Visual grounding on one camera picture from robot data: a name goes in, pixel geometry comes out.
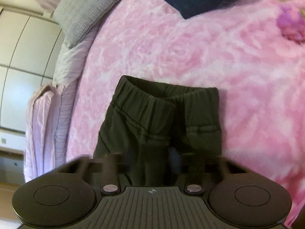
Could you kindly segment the black trousers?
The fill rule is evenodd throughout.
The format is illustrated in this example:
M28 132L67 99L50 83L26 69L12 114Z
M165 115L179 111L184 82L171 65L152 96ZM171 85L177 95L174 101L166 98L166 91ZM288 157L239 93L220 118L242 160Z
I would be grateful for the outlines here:
M180 154L222 153L219 91L122 76L98 133L94 157L124 152L128 181L171 186Z

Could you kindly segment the lilac striped duvet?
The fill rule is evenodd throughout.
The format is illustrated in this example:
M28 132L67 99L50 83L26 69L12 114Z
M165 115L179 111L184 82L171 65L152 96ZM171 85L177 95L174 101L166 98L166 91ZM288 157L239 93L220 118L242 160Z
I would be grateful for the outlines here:
M32 94L26 111L24 179L29 182L66 161L67 138L76 97L89 49L98 33L94 26L73 48L60 49L53 81Z

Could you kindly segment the pink floral bedspread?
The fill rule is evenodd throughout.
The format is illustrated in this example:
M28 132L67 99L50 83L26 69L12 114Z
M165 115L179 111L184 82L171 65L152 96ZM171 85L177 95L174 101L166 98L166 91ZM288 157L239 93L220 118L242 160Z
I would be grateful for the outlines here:
M94 152L123 75L216 87L224 155L288 190L291 225L304 206L304 45L282 37L283 7L304 0L239 0L187 20L164 0L122 0L87 56L66 159Z

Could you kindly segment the white wardrobe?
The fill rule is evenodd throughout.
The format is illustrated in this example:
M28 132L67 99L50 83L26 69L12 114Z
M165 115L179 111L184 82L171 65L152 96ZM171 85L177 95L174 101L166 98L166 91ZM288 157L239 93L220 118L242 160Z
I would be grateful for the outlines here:
M60 26L1 7L1 181L22 184L25 117L32 93L53 79L64 40Z

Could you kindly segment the grey checked pillow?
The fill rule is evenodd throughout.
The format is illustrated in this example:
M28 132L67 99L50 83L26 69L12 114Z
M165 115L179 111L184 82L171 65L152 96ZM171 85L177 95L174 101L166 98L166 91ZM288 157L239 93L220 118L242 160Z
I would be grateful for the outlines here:
M62 0L53 19L62 28L69 48L79 44L98 21L120 0Z

